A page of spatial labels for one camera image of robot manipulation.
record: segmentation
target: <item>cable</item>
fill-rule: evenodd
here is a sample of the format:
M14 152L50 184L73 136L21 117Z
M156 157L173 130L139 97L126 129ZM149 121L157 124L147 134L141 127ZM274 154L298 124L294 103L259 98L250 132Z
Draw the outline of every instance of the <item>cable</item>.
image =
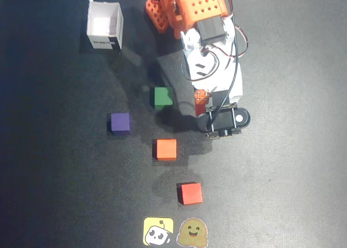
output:
M232 16L232 21L233 23L235 23L235 20L234 20L234 15ZM234 72L234 77L233 77L233 81L232 81L232 84L230 84L230 87L229 87L229 90L228 90L228 93L227 95L225 96L225 98L223 99L221 105L218 106L216 112L214 113L214 115L212 116L211 120L210 120L210 123L208 124L207 126L207 130L209 131L213 125L213 122L216 120L217 116L219 115L219 113L221 112L222 108L223 108L223 105L225 104L225 102L227 101L228 97L229 97L229 94L230 92L232 91L232 88L235 84L235 80L236 80L236 75L237 75L237 68L239 66L239 50L237 48L237 37L236 37L236 28L235 28L235 25L234 25L234 29L235 29L235 37L234 37L234 45L235 45L235 72Z
M209 50L209 49L204 49L204 50L202 50L201 52L202 52L202 53L208 52L208 53L210 53L210 54L215 58L215 64L214 64L214 66L213 66L213 68L212 68L213 71L212 71L208 76L206 76L206 77L192 80L192 79L188 78L187 76L185 76L184 71L183 71L183 63L182 63L182 64L181 64L182 74L183 74L183 76L184 76L188 81L192 81L192 82L194 82L194 81L202 81L202 80L205 80L205 79L207 79L207 78L210 78L212 75L214 75L214 74L216 73L216 71L217 71L218 68L219 68L219 64L220 64L219 58L218 58L218 56L217 56L214 52L212 52L212 51Z
M238 31L240 32L240 34L242 35L243 40L245 41L245 44L246 44L246 49L245 49L241 54L239 54L239 58L240 58L240 57L243 57L244 54L246 53L246 51L247 51L247 49L248 49L248 46L249 46L249 42L248 42L248 38L247 38L246 34L243 32L243 30L242 30L239 26L237 26L237 25L235 25L235 28L236 28L236 30L238 30ZM229 54L227 54L226 52L223 51L222 48L216 46L215 44L210 44L210 46L212 46L212 47L218 49L219 51L221 51L221 52L222 52L225 56L227 56L227 57L235 58L234 55L229 55Z

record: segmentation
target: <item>orange cube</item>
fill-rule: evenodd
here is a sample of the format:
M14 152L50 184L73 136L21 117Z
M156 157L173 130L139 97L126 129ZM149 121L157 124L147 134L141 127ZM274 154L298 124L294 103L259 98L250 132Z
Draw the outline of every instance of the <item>orange cube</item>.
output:
M182 185L182 200L184 205L202 203L201 184L186 184Z
M177 141L175 139L157 140L157 160L174 161L177 160Z

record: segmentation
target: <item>orange servo bracket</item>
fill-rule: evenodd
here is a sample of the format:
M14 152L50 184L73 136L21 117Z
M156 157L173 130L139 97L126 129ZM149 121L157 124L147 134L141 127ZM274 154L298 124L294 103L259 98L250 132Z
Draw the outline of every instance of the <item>orange servo bracket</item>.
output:
M147 0L146 11L160 33L170 25L177 39L198 21L228 15L224 0Z
M198 117L199 115L205 113L205 106L208 104L208 101L211 97L211 94L205 90L197 90L194 94L195 98L195 115Z

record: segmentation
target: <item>wooden block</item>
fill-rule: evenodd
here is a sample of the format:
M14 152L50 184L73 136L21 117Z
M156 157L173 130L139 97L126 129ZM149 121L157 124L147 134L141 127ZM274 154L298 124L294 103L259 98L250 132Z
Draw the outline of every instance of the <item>wooden block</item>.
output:
M114 135L130 135L129 113L111 114L111 129Z
M182 185L182 201L184 205L202 203L201 184L186 184Z
M154 89L154 106L156 110L162 110L166 106L174 104L174 89L157 87Z
M175 139L157 140L157 160L174 161L177 160L177 141Z

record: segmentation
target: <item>green cube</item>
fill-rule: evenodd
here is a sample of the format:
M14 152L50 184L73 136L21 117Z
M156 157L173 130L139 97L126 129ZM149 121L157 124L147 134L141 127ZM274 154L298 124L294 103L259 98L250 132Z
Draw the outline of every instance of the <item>green cube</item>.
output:
M158 87L154 89L154 106L156 110L162 110L166 106L174 104L174 89Z

